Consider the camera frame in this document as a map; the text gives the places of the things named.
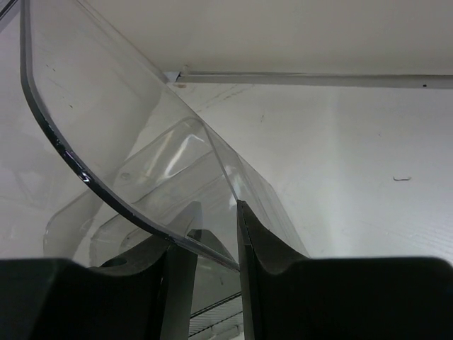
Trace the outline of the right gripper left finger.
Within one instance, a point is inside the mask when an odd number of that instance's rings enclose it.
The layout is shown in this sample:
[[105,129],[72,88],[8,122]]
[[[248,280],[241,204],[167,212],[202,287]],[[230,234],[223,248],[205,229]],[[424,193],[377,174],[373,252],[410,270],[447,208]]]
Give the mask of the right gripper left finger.
[[156,235],[91,270],[114,279],[89,339],[187,339],[197,254]]

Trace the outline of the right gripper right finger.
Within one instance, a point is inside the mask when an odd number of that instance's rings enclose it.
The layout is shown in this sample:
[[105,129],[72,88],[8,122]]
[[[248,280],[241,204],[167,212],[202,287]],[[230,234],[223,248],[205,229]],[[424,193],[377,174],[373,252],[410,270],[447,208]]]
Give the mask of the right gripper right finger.
[[245,338],[318,339],[302,283],[317,261],[273,234],[246,201],[236,217]]

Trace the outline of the clear acrylic drawer organizer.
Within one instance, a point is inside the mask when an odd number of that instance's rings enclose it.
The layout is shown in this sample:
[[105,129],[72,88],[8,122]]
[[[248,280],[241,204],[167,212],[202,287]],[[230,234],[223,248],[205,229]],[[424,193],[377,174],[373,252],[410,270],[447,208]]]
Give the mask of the clear acrylic drawer organizer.
[[243,330],[237,201],[298,251],[274,188],[85,1],[1,2],[1,338],[89,339],[158,236],[197,254],[188,339]]

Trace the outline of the right aluminium rail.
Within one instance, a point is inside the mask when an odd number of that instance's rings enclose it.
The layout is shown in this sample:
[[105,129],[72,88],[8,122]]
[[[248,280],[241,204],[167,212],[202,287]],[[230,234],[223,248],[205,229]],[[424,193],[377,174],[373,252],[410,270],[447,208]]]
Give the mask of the right aluminium rail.
[[451,75],[307,74],[291,72],[166,72],[173,83],[339,86],[390,89],[452,89]]

